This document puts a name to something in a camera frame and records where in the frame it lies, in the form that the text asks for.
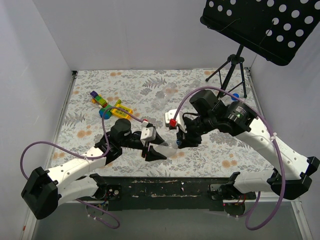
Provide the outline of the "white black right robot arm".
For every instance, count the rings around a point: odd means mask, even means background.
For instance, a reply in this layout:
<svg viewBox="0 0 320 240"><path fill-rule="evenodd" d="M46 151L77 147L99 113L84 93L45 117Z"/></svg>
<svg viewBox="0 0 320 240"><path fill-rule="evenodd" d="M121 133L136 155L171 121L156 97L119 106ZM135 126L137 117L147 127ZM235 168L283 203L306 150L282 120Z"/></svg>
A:
<svg viewBox="0 0 320 240"><path fill-rule="evenodd" d="M293 150L267 127L252 108L241 101L225 105L208 89L195 93L189 100L196 110L190 119L179 109L169 117L169 126L178 128L177 145L180 149L197 147L202 136L219 130L231 135L257 151L273 169L256 173L234 172L227 183L212 187L216 199L232 200L250 192L273 192L287 200L306 193L320 161Z"/></svg>

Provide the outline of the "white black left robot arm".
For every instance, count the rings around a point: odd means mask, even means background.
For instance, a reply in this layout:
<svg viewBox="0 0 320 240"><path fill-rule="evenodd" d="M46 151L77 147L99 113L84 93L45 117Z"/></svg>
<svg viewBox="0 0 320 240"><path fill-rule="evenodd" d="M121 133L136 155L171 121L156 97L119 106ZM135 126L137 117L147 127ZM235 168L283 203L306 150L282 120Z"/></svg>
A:
<svg viewBox="0 0 320 240"><path fill-rule="evenodd" d="M83 155L56 167L34 169L21 197L38 220L51 215L58 206L79 198L115 199L112 185L92 171L116 160L122 155L123 148L140 150L147 162L165 160L167 157L157 152L154 145L166 147L168 143L151 123L144 120L141 130L133 132L129 120L118 119Z"/></svg>

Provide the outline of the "clear bottle blue label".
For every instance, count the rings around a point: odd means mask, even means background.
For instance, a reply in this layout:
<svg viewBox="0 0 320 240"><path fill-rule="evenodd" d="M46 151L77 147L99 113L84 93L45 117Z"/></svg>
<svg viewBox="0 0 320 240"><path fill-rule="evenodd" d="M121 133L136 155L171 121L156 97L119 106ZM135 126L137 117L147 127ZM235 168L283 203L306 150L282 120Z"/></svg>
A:
<svg viewBox="0 0 320 240"><path fill-rule="evenodd" d="M233 94L232 94L232 97L231 97L231 100L232 100L232 101L237 101L239 97L240 97L240 96L239 96L237 93L233 93Z"/></svg>

